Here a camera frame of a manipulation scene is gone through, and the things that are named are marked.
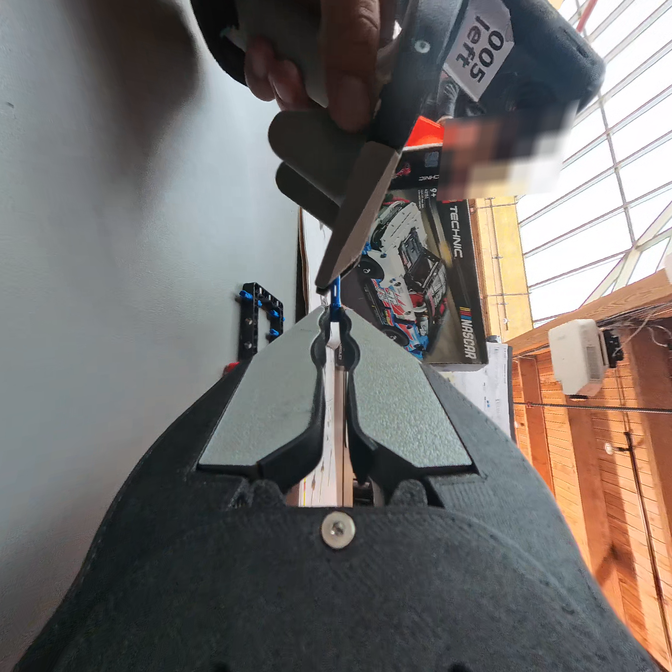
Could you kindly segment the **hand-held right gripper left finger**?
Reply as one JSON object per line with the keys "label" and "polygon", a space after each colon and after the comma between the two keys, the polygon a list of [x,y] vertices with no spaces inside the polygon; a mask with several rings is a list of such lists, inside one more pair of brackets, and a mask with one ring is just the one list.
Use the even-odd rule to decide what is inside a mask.
{"label": "hand-held right gripper left finger", "polygon": [[309,313],[241,374],[197,466],[275,483],[283,493],[318,465],[326,417],[330,309]]}

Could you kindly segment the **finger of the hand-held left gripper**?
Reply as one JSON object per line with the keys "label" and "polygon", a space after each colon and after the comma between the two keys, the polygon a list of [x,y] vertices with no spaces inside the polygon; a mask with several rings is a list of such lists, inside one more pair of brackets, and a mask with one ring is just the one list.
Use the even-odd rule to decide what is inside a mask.
{"label": "finger of the hand-held left gripper", "polygon": [[331,165],[281,163],[275,182],[282,194],[327,227],[333,227],[343,201],[343,171]]}
{"label": "finger of the hand-held left gripper", "polygon": [[400,154],[341,130],[326,110],[280,112],[267,138],[281,163],[322,163],[343,171],[343,201],[334,226],[328,227],[331,237],[315,277],[316,290],[326,292],[359,261]]}

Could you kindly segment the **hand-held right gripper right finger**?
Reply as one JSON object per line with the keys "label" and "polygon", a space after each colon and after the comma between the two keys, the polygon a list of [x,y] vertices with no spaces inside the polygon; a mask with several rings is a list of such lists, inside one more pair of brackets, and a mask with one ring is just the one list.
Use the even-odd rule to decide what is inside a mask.
{"label": "hand-held right gripper right finger", "polygon": [[354,311],[340,309],[347,370],[345,415],[358,481],[385,503],[405,481],[425,491],[431,477],[464,476],[473,459],[416,357]]}

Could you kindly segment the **black lego frame assembly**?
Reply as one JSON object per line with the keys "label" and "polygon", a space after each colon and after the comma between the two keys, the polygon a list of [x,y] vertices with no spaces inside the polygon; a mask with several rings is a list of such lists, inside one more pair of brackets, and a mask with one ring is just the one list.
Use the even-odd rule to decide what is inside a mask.
{"label": "black lego frame assembly", "polygon": [[223,369],[223,376],[228,375],[238,365],[249,361],[258,353],[260,335],[264,336],[268,344],[273,343],[273,341],[269,342],[265,337],[269,328],[281,331],[282,334],[284,331],[284,322],[270,321],[267,317],[267,311],[269,309],[275,309],[282,312],[284,317],[284,305],[279,299],[257,282],[244,283],[241,290],[248,291],[253,299],[252,301],[245,302],[240,300],[239,294],[236,297],[236,301],[239,305],[237,359],[226,365]]}

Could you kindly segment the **black lego set box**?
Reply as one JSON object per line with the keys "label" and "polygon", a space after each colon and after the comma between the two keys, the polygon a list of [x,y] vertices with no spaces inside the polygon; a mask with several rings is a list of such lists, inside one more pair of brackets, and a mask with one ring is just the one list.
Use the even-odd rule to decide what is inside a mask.
{"label": "black lego set box", "polygon": [[488,363],[468,201],[440,198],[443,127],[420,117],[403,148],[343,303],[426,364]]}

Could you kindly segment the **person's left hand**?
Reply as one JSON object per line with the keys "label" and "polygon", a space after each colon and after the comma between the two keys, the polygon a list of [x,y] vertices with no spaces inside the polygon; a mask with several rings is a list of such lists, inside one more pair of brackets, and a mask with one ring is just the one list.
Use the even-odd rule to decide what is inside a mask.
{"label": "person's left hand", "polygon": [[[321,1],[320,47],[332,120],[346,132],[364,130],[372,119],[378,50],[394,33],[396,1]],[[283,111],[308,110],[298,67],[276,56],[262,37],[250,39],[245,81],[258,99],[275,101]]]}

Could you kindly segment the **white instruction booklet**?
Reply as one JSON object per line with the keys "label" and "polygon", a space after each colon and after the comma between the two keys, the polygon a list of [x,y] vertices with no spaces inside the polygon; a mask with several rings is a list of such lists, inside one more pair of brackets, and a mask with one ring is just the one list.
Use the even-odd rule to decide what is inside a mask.
{"label": "white instruction booklet", "polygon": [[[315,290],[315,275],[329,242],[325,224],[300,209],[296,265],[295,321],[330,303],[329,295]],[[292,488],[288,503],[307,508],[374,505],[374,487],[359,484],[351,467],[345,421],[345,369],[337,365],[342,354],[337,327],[334,340],[325,347],[322,369],[324,429],[322,455],[315,469]]]}

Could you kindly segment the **white ceiling-mounted unit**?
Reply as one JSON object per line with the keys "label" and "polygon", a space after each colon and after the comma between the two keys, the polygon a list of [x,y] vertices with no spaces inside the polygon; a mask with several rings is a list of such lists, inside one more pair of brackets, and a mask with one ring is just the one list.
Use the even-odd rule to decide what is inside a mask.
{"label": "white ceiling-mounted unit", "polygon": [[608,365],[604,336],[597,323],[576,319],[548,332],[552,370],[565,396],[584,399],[601,390]]}

